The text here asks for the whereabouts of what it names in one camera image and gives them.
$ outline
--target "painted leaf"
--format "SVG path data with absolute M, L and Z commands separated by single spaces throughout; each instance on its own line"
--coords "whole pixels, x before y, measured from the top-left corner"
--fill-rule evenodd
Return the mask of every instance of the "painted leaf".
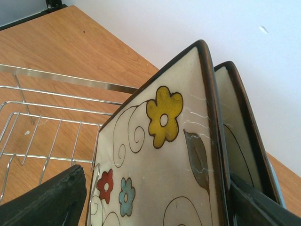
M 209 175 L 207 154 L 204 143 L 198 134 L 188 133 L 184 130 L 190 167 L 197 183 L 208 191 Z

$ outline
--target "decorative plate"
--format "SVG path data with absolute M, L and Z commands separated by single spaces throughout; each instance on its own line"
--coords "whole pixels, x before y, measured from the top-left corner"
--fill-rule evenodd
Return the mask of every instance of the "decorative plate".
M 232 225 L 230 172 L 206 43 L 186 48 L 103 125 L 93 226 Z
M 237 68 L 228 61 L 214 70 L 230 170 L 284 206 L 280 186 L 264 150 Z

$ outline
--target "painted flower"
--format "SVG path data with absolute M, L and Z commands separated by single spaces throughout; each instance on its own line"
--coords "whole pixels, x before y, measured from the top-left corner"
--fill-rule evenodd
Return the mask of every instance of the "painted flower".
M 113 170 L 109 172 L 103 172 L 102 178 L 98 180 L 96 188 L 99 190 L 99 198 L 105 199 L 105 202 L 109 204 L 111 191 L 113 190 Z
M 158 88 L 156 100 L 149 100 L 146 113 L 150 119 L 149 134 L 154 137 L 153 145 L 161 148 L 164 142 L 172 142 L 179 132 L 176 118 L 183 109 L 183 97 L 180 93 L 171 94 L 166 86 Z
M 126 181 L 122 178 L 121 192 L 119 193 L 120 214 L 122 217 L 125 215 L 129 217 L 132 214 L 135 194 L 136 191 L 135 188 L 132 187 L 132 179 L 128 178 Z

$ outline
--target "wooden surface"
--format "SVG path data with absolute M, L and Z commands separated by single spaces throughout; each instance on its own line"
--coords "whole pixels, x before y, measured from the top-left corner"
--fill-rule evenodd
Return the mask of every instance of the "wooden surface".
M 157 68 L 147 62 L 131 48 L 122 43 L 98 23 L 76 7 L 68 7 L 47 16 L 0 32 L 0 63 L 37 69 L 76 77 L 102 80 L 134 87 L 141 86 Z M 64 84 L 43 79 L 19 76 L 21 86 L 55 91 L 77 96 L 123 102 L 129 95 L 78 85 Z M 0 74 L 1 85 L 15 85 L 11 74 Z M 25 92 L 28 102 L 63 105 L 94 111 L 114 112 L 117 107 L 89 101 L 74 100 L 66 97 L 53 97 Z M 15 90 L 0 89 L 0 102 L 21 100 Z M 9 114 L 26 112 L 23 105 L 7 104 L 0 112 L 2 130 Z M 79 113 L 66 110 L 30 107 L 36 115 L 46 115 L 93 123 L 103 123 L 108 118 L 93 113 Z M 29 154 L 48 156 L 59 121 L 42 119 L 38 125 Z M 78 132 L 78 124 L 63 122 L 58 132 L 53 157 L 70 158 Z M 6 153 L 25 153 L 35 125 L 27 116 L 20 116 L 5 149 Z M 74 158 L 90 160 L 93 153 L 97 126 L 83 125 L 80 130 Z M 3 147 L 8 131 L 0 143 Z M 0 188 L 4 180 L 7 163 L 11 156 L 0 159 Z M 287 208 L 301 216 L 301 179 L 273 157 L 269 156 L 281 185 Z M 24 166 L 13 160 L 7 188 L 1 204 L 29 191 L 40 179 L 45 159 L 27 158 Z M 43 181 L 69 167 L 68 161 L 51 160 L 46 168 Z M 81 163 L 90 187 L 91 172 L 89 163 Z M 85 224 L 87 200 L 80 220 Z

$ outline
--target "dish rack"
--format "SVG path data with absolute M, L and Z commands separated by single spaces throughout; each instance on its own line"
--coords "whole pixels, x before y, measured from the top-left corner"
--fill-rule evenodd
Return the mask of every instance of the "dish rack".
M 0 65 L 0 76 L 6 76 L 2 82 L 8 83 L 0 84 L 1 101 L 4 100 L 0 104 L 0 204 L 24 194 L 75 163 L 84 168 L 89 193 L 91 172 L 100 169 L 94 167 L 94 157 L 101 122 L 105 122 L 122 103 L 78 96 L 74 90 L 100 88 L 102 92 L 113 92 L 108 95 L 113 97 L 116 93 L 132 94 L 137 88 L 8 65 Z M 49 87 L 54 87 L 55 91 L 45 91 L 39 84 L 52 84 Z M 71 93 L 58 92 L 58 87 Z M 19 100 L 14 100 L 16 92 Z M 78 102 L 89 104 L 78 105 Z M 99 111 L 102 108 L 97 105 L 105 105 L 104 109 L 108 111 Z M 70 112 L 81 119 L 75 119 Z M 91 118 L 95 121 L 90 121 L 89 115 L 94 115 Z M 82 152 L 78 150 L 79 146 L 83 147 Z M 88 203 L 86 200 L 82 222 Z

